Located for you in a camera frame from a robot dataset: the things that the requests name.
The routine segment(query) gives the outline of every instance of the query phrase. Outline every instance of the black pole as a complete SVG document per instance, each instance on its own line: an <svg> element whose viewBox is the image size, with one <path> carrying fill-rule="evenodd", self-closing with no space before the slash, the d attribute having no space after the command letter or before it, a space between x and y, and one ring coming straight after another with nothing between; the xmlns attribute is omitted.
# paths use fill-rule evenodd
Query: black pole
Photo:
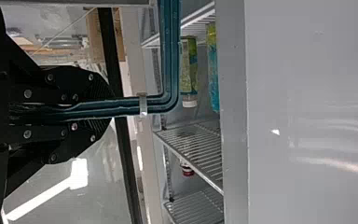
<svg viewBox="0 0 358 224"><path fill-rule="evenodd" d="M98 14L103 36L103 53L109 85L115 97L123 97L120 66L117 56L115 27L113 24L112 8L98 8ZM127 200L130 209L132 224L142 224L141 209L139 207L138 189L135 170L131 154L131 140L126 118L115 118L117 131L117 145L123 167L124 186L127 191Z"/></svg>

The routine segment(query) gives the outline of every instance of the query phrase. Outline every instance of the shelf rack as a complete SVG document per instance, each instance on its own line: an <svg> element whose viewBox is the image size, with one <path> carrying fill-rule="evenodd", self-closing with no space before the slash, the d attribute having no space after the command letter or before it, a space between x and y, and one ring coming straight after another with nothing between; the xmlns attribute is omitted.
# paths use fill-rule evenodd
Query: shelf rack
<svg viewBox="0 0 358 224"><path fill-rule="evenodd" d="M215 21L214 2L200 8L181 21L181 36L192 35L197 38L198 44L205 43L205 25ZM159 48L159 34L155 34L142 42L142 48Z"/></svg>
<svg viewBox="0 0 358 224"><path fill-rule="evenodd" d="M175 224L217 224L224 223L223 196L212 188L178 197L173 203L167 202L167 210Z"/></svg>
<svg viewBox="0 0 358 224"><path fill-rule="evenodd" d="M155 132L155 135L208 184L220 194L224 194L218 120L159 131Z"/></svg>

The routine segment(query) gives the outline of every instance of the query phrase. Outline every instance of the wire shelf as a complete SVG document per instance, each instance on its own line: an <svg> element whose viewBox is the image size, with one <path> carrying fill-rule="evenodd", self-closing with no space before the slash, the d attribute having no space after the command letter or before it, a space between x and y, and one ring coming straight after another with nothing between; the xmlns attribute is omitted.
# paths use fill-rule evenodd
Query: wire shelf
<svg viewBox="0 0 358 224"><path fill-rule="evenodd" d="M165 146L222 195L223 170L220 127L207 121L155 133Z"/></svg>
<svg viewBox="0 0 358 224"><path fill-rule="evenodd" d="M214 189L177 198L173 203L165 203L164 207L175 224L224 223L223 196Z"/></svg>
<svg viewBox="0 0 358 224"><path fill-rule="evenodd" d="M214 2L200 8L181 21L181 36L192 35L198 44L205 43L206 25L215 21ZM159 48L159 34L152 35L142 43L142 48Z"/></svg>

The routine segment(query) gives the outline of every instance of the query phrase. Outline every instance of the screw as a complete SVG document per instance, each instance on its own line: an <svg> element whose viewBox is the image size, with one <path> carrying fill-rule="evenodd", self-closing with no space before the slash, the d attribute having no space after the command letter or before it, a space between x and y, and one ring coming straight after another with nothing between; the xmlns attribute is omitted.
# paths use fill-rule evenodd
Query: screw
<svg viewBox="0 0 358 224"><path fill-rule="evenodd" d="M95 139L96 139L96 137L95 137L95 135L93 134L89 140L90 140L91 142L95 142Z"/></svg>
<svg viewBox="0 0 358 224"><path fill-rule="evenodd" d="M8 144L2 143L0 144L0 152L6 152L8 150Z"/></svg>
<svg viewBox="0 0 358 224"><path fill-rule="evenodd" d="M73 123L73 124L71 125L71 130L72 130L72 131L76 131L76 130L77 130L77 123Z"/></svg>
<svg viewBox="0 0 358 224"><path fill-rule="evenodd" d="M53 153L50 156L50 161L56 161L57 160L57 154Z"/></svg>
<svg viewBox="0 0 358 224"><path fill-rule="evenodd" d="M79 100L79 96L77 94L74 94L74 96L72 96L72 99L77 102Z"/></svg>
<svg viewBox="0 0 358 224"><path fill-rule="evenodd" d="M61 131L61 136L62 136L62 137L65 137L65 136L66 136L66 134L67 134L66 129L64 129L64 130L62 130L62 131Z"/></svg>
<svg viewBox="0 0 358 224"><path fill-rule="evenodd" d="M25 131L23 136L25 139L29 139L32 136L32 131L31 130Z"/></svg>
<svg viewBox="0 0 358 224"><path fill-rule="evenodd" d="M6 71L0 72L0 79L1 80L7 80L8 74Z"/></svg>
<svg viewBox="0 0 358 224"><path fill-rule="evenodd" d="M54 75L48 74L48 81L52 81L52 80L54 80Z"/></svg>
<svg viewBox="0 0 358 224"><path fill-rule="evenodd" d="M31 90L24 91L24 96L27 99L31 98L32 97L32 91Z"/></svg>

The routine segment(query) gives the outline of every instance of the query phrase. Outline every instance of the bolt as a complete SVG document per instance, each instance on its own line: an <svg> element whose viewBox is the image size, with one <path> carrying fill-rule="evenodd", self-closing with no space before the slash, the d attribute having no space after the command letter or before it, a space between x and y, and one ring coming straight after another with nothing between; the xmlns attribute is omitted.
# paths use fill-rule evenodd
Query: bolt
<svg viewBox="0 0 358 224"><path fill-rule="evenodd" d="M24 96L27 99L31 98L32 97L32 91L31 90L24 91Z"/></svg>
<svg viewBox="0 0 358 224"><path fill-rule="evenodd" d="M77 94L74 94L74 96L72 96L72 99L77 102L79 100L79 96Z"/></svg>
<svg viewBox="0 0 358 224"><path fill-rule="evenodd" d="M67 133L68 133L68 132L66 131L66 129L64 129L64 130L61 131L61 136L62 136L62 137L65 137Z"/></svg>
<svg viewBox="0 0 358 224"><path fill-rule="evenodd" d="M53 153L50 156L50 161L56 161L57 160L57 154Z"/></svg>
<svg viewBox="0 0 358 224"><path fill-rule="evenodd" d="M25 139L29 139L32 136L32 131L31 130L25 131L23 136Z"/></svg>
<svg viewBox="0 0 358 224"><path fill-rule="evenodd" d="M76 131L76 130L77 130L77 123L73 123L73 124L71 125L71 130L72 130L72 131Z"/></svg>
<svg viewBox="0 0 358 224"><path fill-rule="evenodd" d="M95 142L95 139L96 139L96 137L95 137L95 135L93 134L89 140L90 140L91 142Z"/></svg>
<svg viewBox="0 0 358 224"><path fill-rule="evenodd" d="M54 75L48 74L48 81L52 81L52 80L54 80Z"/></svg>
<svg viewBox="0 0 358 224"><path fill-rule="evenodd" d="M0 72L0 79L1 80L7 80L8 74L6 71Z"/></svg>

